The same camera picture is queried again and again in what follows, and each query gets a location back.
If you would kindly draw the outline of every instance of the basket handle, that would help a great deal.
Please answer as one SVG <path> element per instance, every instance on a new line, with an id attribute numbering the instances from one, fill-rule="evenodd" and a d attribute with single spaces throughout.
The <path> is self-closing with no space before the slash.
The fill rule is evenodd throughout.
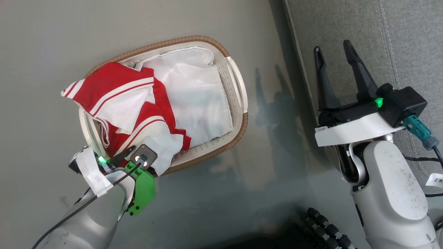
<path id="1" fill-rule="evenodd" d="M 106 151 L 103 148 L 103 146 L 100 144 L 101 139 L 95 127 L 94 120 L 81 107 L 78 109 L 78 117 L 80 118 L 80 126 L 82 127 L 83 136 L 85 137 L 88 146 L 91 146 L 92 149 L 100 156 L 107 158 Z M 88 124 L 91 126 L 91 130 L 93 131 L 96 143 L 92 138 Z"/>
<path id="2" fill-rule="evenodd" d="M 248 95 L 246 94 L 245 82 L 241 76 L 240 70 L 237 67 L 235 61 L 230 57 L 226 57 L 228 60 L 228 71 L 231 74 L 231 78 L 234 78 L 235 93 L 237 94 L 238 102 L 240 107 L 243 108 L 243 113 L 248 112 Z"/>

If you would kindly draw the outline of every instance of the white plastic bag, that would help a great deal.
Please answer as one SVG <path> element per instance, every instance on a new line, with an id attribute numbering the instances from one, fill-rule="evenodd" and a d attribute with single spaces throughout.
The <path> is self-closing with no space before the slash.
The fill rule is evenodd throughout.
<path id="1" fill-rule="evenodd" d="M 195 147 L 233 130 L 231 113 L 215 65 L 214 54 L 191 47 L 150 57 L 136 69 L 154 69 L 166 88 L 176 128 L 185 129 L 190 147 Z"/>

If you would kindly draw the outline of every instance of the green bracket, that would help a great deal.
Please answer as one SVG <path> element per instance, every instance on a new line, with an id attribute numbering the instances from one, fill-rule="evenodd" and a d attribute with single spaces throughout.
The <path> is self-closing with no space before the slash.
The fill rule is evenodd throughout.
<path id="1" fill-rule="evenodd" d="M 135 167 L 135 163 L 129 161 L 124 167 L 127 171 Z M 132 176 L 136 179 L 136 188 L 134 194 L 133 204 L 128 208 L 128 213 L 131 216 L 137 216 L 155 197 L 155 182 L 154 177 L 147 171 L 141 168 L 136 169 Z"/>

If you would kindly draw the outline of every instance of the laundry basket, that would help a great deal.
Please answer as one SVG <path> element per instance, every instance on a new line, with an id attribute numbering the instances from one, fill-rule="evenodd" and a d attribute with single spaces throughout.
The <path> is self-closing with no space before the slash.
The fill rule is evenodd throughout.
<path id="1" fill-rule="evenodd" d="M 109 62 L 118 62 L 122 65 L 133 67 L 138 62 L 151 56 L 188 47 L 202 47 L 213 52 L 215 56 L 214 65 L 216 65 L 220 74 L 231 111 L 233 131 L 222 137 L 214 138 L 205 144 L 177 153 L 172 158 L 171 166 L 165 174 L 198 164 L 232 148 L 245 133 L 248 125 L 248 97 L 240 71 L 234 60 L 229 56 L 228 51 L 219 42 L 209 37 L 201 35 L 187 36 L 154 43 L 121 54 L 95 66 L 86 75 L 86 77 L 90 76 Z M 87 115 L 82 108 L 79 109 L 79 117 L 83 135 L 88 145 L 92 146 L 103 157 L 109 158 L 100 142 L 101 130 L 99 124 Z"/>

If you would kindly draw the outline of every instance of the red and white garment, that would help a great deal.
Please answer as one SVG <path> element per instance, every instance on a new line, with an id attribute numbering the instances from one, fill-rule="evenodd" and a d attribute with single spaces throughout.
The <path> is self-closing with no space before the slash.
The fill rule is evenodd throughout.
<path id="1" fill-rule="evenodd" d="M 62 96 L 75 101 L 101 124 L 102 144 L 110 157 L 146 143 L 157 153 L 152 167 L 161 175 L 175 153 L 189 149 L 191 138 L 185 130 L 175 128 L 165 87 L 150 68 L 137 71 L 108 63 L 72 83 Z"/>

